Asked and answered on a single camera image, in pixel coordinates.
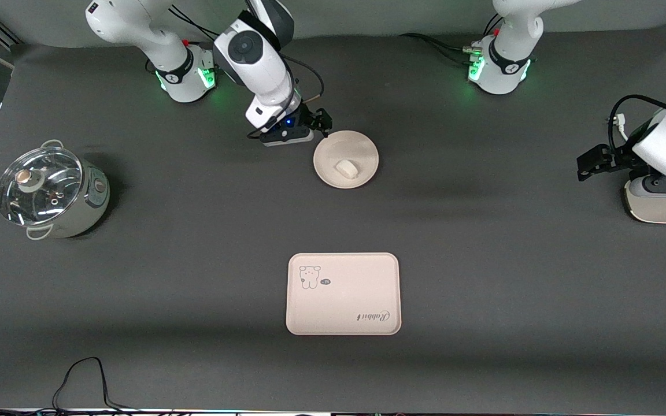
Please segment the beige tray with rabbit print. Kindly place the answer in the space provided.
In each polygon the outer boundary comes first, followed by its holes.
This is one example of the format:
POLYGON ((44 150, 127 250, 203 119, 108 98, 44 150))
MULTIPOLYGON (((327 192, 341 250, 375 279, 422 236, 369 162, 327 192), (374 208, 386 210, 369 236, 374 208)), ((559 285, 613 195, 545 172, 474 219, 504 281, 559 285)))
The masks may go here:
POLYGON ((391 336, 401 325, 395 255, 299 253, 290 258, 286 328, 291 334, 391 336))

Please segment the glass pot lid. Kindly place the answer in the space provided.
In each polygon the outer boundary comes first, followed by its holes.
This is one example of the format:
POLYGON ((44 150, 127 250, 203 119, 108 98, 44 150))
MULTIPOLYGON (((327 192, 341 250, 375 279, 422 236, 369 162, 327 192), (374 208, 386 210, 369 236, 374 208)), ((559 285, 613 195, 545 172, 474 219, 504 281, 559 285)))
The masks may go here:
POLYGON ((0 177, 0 214, 19 226, 60 216, 82 189, 84 164, 71 151, 45 146, 18 157, 0 177))

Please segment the round beige plate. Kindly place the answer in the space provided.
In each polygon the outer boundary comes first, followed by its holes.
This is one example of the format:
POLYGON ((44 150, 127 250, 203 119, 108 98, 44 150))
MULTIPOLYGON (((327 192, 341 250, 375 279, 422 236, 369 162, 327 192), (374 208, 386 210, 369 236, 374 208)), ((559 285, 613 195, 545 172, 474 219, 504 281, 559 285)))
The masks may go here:
POLYGON ((313 155, 314 170, 320 180, 342 190, 362 187, 377 174, 380 166, 378 148, 367 135, 353 130, 333 132, 317 145, 313 155), (335 169, 341 159, 349 159, 359 169, 352 181, 335 169))

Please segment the pale green electric pot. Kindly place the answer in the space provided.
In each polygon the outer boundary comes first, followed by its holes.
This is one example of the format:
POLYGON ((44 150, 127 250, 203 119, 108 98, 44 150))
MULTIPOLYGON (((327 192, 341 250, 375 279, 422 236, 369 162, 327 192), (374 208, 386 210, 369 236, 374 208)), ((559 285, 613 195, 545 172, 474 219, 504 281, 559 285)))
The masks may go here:
MULTIPOLYGON (((65 148, 60 140, 48 140, 40 145, 40 147, 45 146, 65 148)), ((53 220, 36 226, 20 226, 24 228, 25 234, 30 240, 68 239, 81 235, 95 225, 108 208, 110 198, 108 177, 102 169, 82 157, 77 157, 84 164, 82 189, 79 196, 60 216, 53 220)))

